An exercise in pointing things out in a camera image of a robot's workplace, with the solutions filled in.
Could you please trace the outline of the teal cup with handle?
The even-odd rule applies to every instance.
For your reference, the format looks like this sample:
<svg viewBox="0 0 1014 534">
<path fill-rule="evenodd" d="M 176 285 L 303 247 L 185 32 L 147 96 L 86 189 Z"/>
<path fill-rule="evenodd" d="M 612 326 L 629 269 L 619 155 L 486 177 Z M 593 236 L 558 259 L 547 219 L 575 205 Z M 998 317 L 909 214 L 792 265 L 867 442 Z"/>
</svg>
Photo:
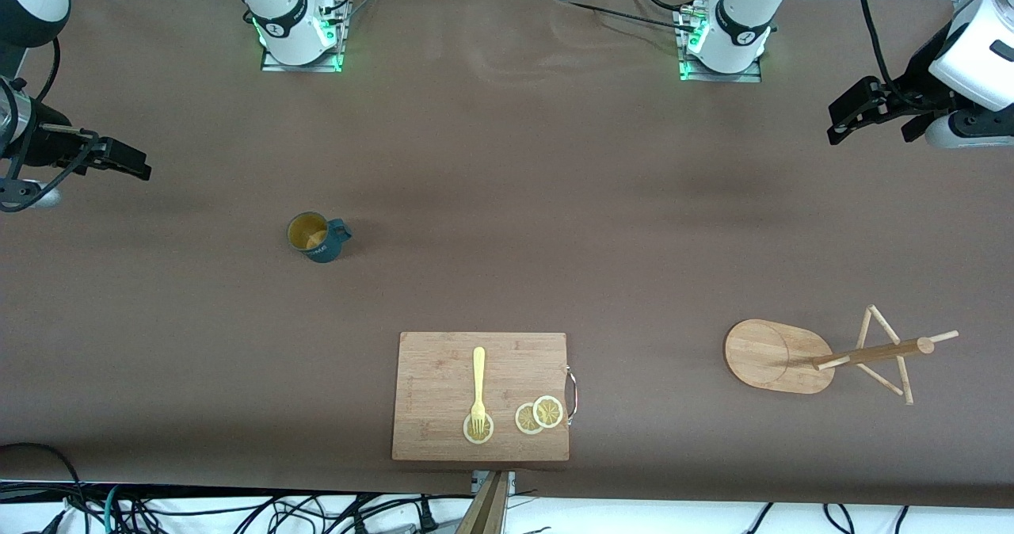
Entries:
<svg viewBox="0 0 1014 534">
<path fill-rule="evenodd" d="M 302 212 L 287 227 L 289 246 L 316 263 L 329 263 L 341 255 L 353 234 L 343 219 L 325 219 L 317 212 Z"/>
</svg>

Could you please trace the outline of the wooden cup rack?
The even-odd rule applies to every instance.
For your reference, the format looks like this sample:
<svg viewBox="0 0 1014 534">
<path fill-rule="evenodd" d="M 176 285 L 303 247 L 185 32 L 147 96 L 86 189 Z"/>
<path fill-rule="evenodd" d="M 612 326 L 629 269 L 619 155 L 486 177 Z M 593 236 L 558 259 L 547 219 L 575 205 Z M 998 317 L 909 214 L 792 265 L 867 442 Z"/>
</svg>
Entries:
<svg viewBox="0 0 1014 534">
<path fill-rule="evenodd" d="M 959 338 L 950 330 L 902 339 L 874 304 L 864 310 L 857 342 L 835 353 L 810 330 L 747 318 L 730 328 L 723 357 L 740 383 L 768 392 L 815 395 L 829 388 L 840 369 L 855 368 L 913 405 L 908 358 L 930 356 L 938 344 Z"/>
</svg>

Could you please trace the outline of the wooden cutting board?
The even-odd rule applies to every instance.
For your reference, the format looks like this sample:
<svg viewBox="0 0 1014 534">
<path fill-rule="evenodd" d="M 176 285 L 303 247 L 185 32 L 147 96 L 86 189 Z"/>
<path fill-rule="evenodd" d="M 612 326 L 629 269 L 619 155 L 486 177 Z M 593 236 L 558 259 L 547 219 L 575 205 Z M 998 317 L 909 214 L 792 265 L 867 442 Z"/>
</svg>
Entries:
<svg viewBox="0 0 1014 534">
<path fill-rule="evenodd" d="M 484 444 L 472 444 L 461 429 L 474 401 L 475 347 L 486 351 L 484 404 L 495 423 L 495 433 Z M 571 457 L 569 379 L 562 333 L 403 332 L 392 458 L 432 467 L 564 464 Z M 542 433 L 522 433 L 515 411 L 544 395 L 562 402 L 564 419 Z"/>
</svg>

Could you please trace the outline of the yellow plastic fork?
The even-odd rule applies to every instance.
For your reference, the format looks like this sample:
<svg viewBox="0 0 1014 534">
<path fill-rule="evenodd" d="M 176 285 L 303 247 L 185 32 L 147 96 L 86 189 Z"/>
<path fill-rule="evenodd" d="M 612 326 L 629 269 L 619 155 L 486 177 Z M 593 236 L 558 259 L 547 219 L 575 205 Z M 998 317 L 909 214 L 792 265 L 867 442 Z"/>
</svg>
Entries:
<svg viewBox="0 0 1014 534">
<path fill-rule="evenodd" d="M 472 381 L 474 381 L 474 401 L 470 404 L 470 433 L 478 436 L 484 433 L 486 408 L 484 404 L 484 375 L 486 351 L 484 347 L 472 350 Z"/>
</svg>

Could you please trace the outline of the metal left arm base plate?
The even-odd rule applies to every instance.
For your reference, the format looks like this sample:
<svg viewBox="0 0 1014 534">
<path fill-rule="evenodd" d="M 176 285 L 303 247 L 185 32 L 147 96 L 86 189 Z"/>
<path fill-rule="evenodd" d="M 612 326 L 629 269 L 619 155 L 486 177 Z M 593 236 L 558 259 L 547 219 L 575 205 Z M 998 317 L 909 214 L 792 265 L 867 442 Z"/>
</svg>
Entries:
<svg viewBox="0 0 1014 534">
<path fill-rule="evenodd" d="M 707 35 L 707 19 L 705 10 L 696 6 L 681 6 L 680 10 L 671 12 L 677 44 L 678 66 L 682 82 L 728 82 L 728 83 L 758 83 L 760 76 L 760 58 L 754 58 L 745 71 L 738 73 L 723 73 L 713 71 L 703 64 L 695 53 L 700 42 Z"/>
</svg>

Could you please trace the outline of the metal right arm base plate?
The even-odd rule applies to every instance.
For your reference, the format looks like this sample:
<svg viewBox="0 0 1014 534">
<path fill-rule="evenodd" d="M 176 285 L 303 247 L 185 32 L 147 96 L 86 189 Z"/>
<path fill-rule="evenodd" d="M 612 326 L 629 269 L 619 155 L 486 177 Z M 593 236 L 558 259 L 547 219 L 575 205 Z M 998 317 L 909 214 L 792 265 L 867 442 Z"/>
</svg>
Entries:
<svg viewBox="0 0 1014 534">
<path fill-rule="evenodd" d="M 340 73 L 345 63 L 345 43 L 350 28 L 350 3 L 339 6 L 325 0 L 315 12 L 305 11 L 291 26 L 286 39 L 278 24 L 261 24 L 254 19 L 258 43 L 263 47 L 260 69 L 264 72 Z"/>
</svg>

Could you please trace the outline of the wooden beam with metal bracket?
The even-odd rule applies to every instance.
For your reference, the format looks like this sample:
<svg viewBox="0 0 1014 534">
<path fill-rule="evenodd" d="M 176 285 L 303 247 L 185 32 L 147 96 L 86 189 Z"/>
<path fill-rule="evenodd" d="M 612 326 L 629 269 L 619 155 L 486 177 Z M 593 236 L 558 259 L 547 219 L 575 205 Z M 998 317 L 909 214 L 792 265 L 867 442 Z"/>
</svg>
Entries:
<svg viewBox="0 0 1014 534">
<path fill-rule="evenodd" d="M 476 471 L 478 491 L 454 534 L 503 534 L 509 499 L 515 494 L 513 471 Z"/>
</svg>

